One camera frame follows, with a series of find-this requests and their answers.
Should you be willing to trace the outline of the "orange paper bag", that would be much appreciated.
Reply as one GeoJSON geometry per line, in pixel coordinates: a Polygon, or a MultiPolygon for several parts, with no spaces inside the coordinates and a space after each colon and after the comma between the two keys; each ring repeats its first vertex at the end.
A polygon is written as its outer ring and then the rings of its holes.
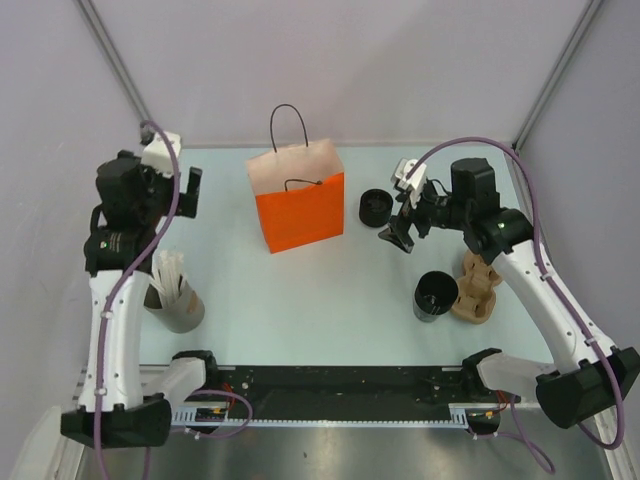
{"type": "Polygon", "coordinates": [[[264,240],[280,253],[344,232],[345,170],[330,139],[278,146],[275,115],[269,119],[271,149],[246,161],[264,240]]]}

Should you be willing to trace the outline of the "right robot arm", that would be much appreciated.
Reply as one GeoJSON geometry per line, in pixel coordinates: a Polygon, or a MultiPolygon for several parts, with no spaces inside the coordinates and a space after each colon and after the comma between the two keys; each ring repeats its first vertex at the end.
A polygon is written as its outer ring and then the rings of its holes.
{"type": "Polygon", "coordinates": [[[380,233],[405,252],[433,227],[458,230],[469,250],[482,257],[517,295],[551,352],[549,364],[487,349],[464,360],[463,393],[484,401],[496,390],[535,399],[558,427],[568,429],[624,398],[639,375],[639,354],[618,348],[574,297],[517,209],[502,206],[495,173],[484,158],[451,166],[451,191],[437,193],[425,166],[401,159],[391,181],[401,206],[380,233]]]}

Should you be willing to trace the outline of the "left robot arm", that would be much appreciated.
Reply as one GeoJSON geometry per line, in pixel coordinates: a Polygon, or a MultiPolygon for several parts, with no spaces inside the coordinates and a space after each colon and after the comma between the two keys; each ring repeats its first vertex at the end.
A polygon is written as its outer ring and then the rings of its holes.
{"type": "Polygon", "coordinates": [[[187,189],[122,150],[97,169],[99,204],[84,245],[92,299],[90,353],[84,387],[61,433],[95,450],[159,447],[174,411],[191,395],[207,400],[221,387],[208,350],[176,353],[167,369],[143,383],[139,366],[144,301],[161,219],[197,214],[202,171],[189,170],[187,189]]]}

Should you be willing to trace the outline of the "black coffee cup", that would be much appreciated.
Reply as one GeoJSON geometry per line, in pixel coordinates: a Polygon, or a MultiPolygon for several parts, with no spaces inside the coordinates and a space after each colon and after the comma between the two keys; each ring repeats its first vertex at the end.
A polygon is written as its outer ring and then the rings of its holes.
{"type": "Polygon", "coordinates": [[[458,296],[458,284],[451,275],[442,271],[427,272],[414,291],[414,315],[421,322],[433,322],[452,308],[458,296]]]}

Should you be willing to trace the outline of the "black ribbed cup stack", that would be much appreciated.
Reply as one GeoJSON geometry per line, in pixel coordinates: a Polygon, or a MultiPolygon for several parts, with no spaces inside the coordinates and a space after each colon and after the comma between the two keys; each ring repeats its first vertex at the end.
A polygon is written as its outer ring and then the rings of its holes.
{"type": "Polygon", "coordinates": [[[393,198],[387,191],[369,189],[360,197],[358,216],[365,226],[380,228],[388,223],[392,208],[393,198]]]}

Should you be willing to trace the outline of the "white straws bundle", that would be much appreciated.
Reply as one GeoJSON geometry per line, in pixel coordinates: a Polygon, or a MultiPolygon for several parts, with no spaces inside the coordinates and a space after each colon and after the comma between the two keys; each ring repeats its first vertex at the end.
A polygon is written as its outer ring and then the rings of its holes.
{"type": "Polygon", "coordinates": [[[161,250],[152,261],[151,286],[156,290],[162,308],[175,304],[182,293],[184,254],[176,250],[161,250]]]}

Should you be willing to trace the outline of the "grey straw holder cup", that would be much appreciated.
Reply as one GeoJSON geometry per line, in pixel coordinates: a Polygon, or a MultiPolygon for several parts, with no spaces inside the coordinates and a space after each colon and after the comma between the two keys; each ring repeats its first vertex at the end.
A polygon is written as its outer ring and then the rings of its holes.
{"type": "Polygon", "coordinates": [[[168,330],[177,334],[197,328],[205,317],[205,305],[198,293],[184,280],[178,299],[164,306],[159,292],[150,285],[144,298],[144,308],[168,330]]]}

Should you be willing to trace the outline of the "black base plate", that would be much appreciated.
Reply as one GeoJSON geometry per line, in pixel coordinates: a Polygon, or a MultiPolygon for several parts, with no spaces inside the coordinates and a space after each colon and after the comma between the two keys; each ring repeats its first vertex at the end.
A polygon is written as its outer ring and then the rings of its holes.
{"type": "Polygon", "coordinates": [[[470,371],[439,366],[237,366],[213,385],[247,399],[255,420],[418,422],[449,420],[450,407],[491,408],[500,398],[470,371]]]}

